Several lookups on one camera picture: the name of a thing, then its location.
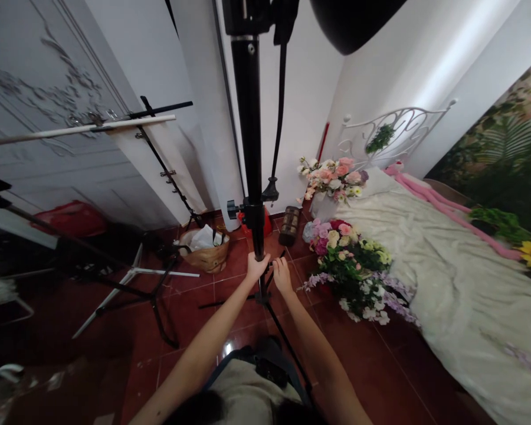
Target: tropical leaf wallpaper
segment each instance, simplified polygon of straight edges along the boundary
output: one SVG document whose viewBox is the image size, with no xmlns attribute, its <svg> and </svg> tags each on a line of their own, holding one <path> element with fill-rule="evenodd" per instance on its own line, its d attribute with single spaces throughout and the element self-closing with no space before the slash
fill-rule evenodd
<svg viewBox="0 0 531 425">
<path fill-rule="evenodd" d="M 517 214 L 520 225 L 531 231 L 531 68 L 427 178 L 462 192 L 472 204 Z"/>
</svg>

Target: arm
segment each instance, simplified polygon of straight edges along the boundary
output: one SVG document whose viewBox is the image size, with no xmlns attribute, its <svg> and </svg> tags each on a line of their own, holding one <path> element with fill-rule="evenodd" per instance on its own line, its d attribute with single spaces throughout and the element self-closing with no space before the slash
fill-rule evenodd
<svg viewBox="0 0 531 425">
<path fill-rule="evenodd" d="M 337 425 L 371 425 L 335 351 L 293 291 L 287 260 L 275 259 L 273 267 L 276 286 L 287 303 L 305 356 L 323 390 L 328 416 Z"/>
<path fill-rule="evenodd" d="M 199 331 L 167 379 L 130 425 L 159 425 L 187 398 L 201 390 L 232 324 L 269 260 L 269 254 L 260 262 L 255 260 L 254 253 L 248 255 L 248 273 L 242 283 Z"/>
</svg>

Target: red bag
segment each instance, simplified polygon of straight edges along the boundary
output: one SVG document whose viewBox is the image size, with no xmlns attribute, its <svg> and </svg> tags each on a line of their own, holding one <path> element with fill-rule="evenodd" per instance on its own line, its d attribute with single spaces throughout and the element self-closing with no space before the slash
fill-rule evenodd
<svg viewBox="0 0 531 425">
<path fill-rule="evenodd" d="M 268 237 L 271 233 L 271 221 L 270 221 L 270 215 L 267 212 L 267 208 L 264 208 L 265 210 L 265 223 L 264 223 L 264 238 Z M 242 222 L 242 218 L 244 217 L 243 212 L 238 213 L 238 219 L 240 222 Z M 245 225 L 242 225 L 242 233 L 244 233 L 244 236 L 247 238 L 252 239 L 252 231 Z"/>
<path fill-rule="evenodd" d="M 95 236 L 106 231 L 106 220 L 91 205 L 81 201 L 73 201 L 51 211 L 39 212 L 35 215 L 40 220 L 51 224 L 56 229 L 69 233 L 75 237 Z M 55 232 L 31 223 L 34 227 L 47 234 L 55 235 Z"/>
</svg>

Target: white metal headboard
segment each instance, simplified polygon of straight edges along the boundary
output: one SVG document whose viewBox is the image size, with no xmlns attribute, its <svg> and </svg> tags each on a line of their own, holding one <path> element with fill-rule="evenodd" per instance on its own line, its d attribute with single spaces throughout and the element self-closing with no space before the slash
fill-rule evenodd
<svg viewBox="0 0 531 425">
<path fill-rule="evenodd" d="M 341 140 L 338 147 L 346 156 L 357 160 L 354 163 L 355 169 L 374 165 L 388 166 L 394 159 L 412 154 L 455 103 L 456 99 L 453 99 L 446 109 L 438 111 L 427 111 L 419 107 L 396 109 L 359 124 L 348 124 L 352 117 L 346 115 L 338 136 L 338 140 Z M 383 149 L 367 153 L 366 147 L 384 124 L 390 124 L 395 130 L 392 139 Z"/>
</svg>

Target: hair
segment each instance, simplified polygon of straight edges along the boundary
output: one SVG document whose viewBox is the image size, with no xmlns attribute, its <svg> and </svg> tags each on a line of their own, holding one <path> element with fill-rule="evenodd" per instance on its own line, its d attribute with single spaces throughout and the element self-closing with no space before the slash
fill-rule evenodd
<svg viewBox="0 0 531 425">
<path fill-rule="evenodd" d="M 273 425 L 328 425 L 314 409 L 285 398 L 278 405 L 271 405 Z M 163 425 L 211 425 L 225 417 L 224 401 L 216 391 L 203 391 L 189 397 Z"/>
</svg>

